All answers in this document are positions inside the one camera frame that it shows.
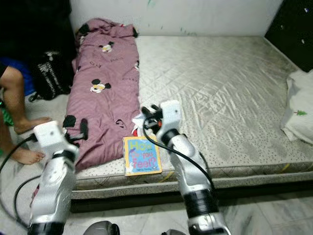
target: bare foot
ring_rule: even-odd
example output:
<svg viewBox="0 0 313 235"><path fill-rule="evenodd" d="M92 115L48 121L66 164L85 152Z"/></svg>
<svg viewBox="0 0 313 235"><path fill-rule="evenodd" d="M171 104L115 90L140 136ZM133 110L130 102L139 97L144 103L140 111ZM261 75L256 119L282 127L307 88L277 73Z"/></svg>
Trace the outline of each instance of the bare foot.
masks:
<svg viewBox="0 0 313 235"><path fill-rule="evenodd" d="M34 119L30 121L25 121L22 123L14 123L14 131L16 134L20 135L26 131L33 129L35 126L51 121L49 117L42 117L39 119Z"/></svg>
<svg viewBox="0 0 313 235"><path fill-rule="evenodd" d="M45 155L40 152L34 152L24 148L19 148L15 151L11 158L19 163L31 165L41 161L44 156Z"/></svg>

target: pink blanket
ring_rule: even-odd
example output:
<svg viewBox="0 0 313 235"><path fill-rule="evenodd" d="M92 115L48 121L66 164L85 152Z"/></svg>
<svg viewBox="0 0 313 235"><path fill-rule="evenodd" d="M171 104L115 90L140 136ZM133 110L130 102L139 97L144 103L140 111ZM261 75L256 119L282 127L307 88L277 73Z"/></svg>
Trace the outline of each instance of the pink blanket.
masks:
<svg viewBox="0 0 313 235"><path fill-rule="evenodd" d="M132 135L132 118L139 114L136 36L132 25L105 19L92 19L77 33L64 127L77 135L81 119L88 121L89 138L78 142L78 171L123 157L122 139Z"/></svg>

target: white pillow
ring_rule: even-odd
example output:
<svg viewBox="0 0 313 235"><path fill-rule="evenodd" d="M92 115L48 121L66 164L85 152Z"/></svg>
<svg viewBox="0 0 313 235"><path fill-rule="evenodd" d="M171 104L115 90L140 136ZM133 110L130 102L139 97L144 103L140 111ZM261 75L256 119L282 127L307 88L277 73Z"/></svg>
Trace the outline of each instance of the white pillow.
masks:
<svg viewBox="0 0 313 235"><path fill-rule="evenodd" d="M313 143L313 70L293 72L287 79L287 109L281 129L290 141Z"/></svg>

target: children's book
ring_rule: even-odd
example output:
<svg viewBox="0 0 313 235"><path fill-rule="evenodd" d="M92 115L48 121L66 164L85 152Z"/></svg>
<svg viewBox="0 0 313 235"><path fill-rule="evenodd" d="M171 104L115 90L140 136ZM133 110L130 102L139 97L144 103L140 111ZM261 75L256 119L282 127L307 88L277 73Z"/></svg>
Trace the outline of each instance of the children's book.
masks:
<svg viewBox="0 0 313 235"><path fill-rule="evenodd" d="M126 176L162 172L158 146L145 137L125 137L123 143Z"/></svg>

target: black bag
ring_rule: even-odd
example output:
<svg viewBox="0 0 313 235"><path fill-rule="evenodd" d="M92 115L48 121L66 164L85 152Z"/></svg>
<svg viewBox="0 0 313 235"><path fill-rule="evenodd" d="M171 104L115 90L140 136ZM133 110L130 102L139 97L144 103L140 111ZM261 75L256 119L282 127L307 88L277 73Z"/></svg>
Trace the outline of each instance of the black bag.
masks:
<svg viewBox="0 0 313 235"><path fill-rule="evenodd" d="M60 94L69 94L73 82L70 61L65 61L59 52L49 51L30 63L36 93L29 98L52 100Z"/></svg>

